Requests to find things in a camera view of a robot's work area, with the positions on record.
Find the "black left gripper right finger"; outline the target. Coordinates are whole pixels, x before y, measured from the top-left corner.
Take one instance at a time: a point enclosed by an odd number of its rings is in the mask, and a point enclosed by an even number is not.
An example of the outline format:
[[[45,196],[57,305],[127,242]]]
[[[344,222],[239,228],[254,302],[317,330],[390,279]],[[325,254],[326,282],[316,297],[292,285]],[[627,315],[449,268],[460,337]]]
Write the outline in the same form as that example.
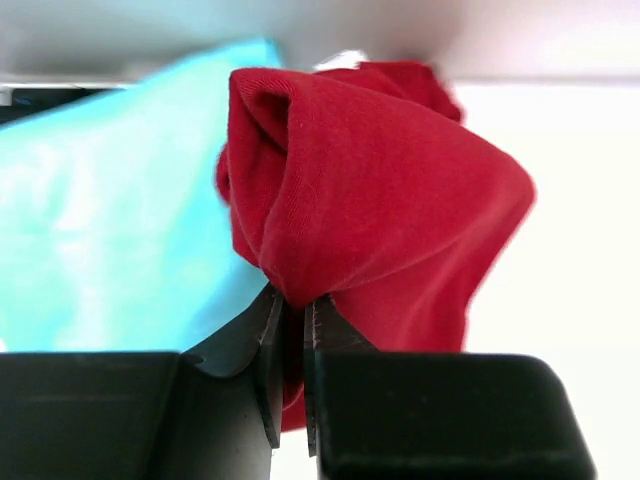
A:
[[[322,479],[597,475],[563,383],[538,358],[384,352],[325,297],[305,310],[304,372]]]

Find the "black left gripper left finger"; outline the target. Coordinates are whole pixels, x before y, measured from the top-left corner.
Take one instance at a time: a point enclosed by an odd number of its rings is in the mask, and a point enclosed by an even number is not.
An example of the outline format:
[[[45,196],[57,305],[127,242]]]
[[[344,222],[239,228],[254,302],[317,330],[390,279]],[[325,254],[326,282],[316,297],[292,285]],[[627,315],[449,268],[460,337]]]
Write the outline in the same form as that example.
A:
[[[5,353],[5,479],[266,479],[283,405],[272,287],[183,353]]]

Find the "red t shirt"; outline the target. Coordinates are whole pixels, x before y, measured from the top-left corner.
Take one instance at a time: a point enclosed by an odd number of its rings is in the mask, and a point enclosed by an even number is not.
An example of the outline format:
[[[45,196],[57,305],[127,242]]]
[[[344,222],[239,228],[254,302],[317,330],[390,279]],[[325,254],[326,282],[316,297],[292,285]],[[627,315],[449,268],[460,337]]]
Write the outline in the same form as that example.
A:
[[[282,427],[306,424],[302,311],[329,296],[375,347],[458,352],[469,302],[535,199],[413,62],[231,74],[215,175],[235,251],[293,309]]]

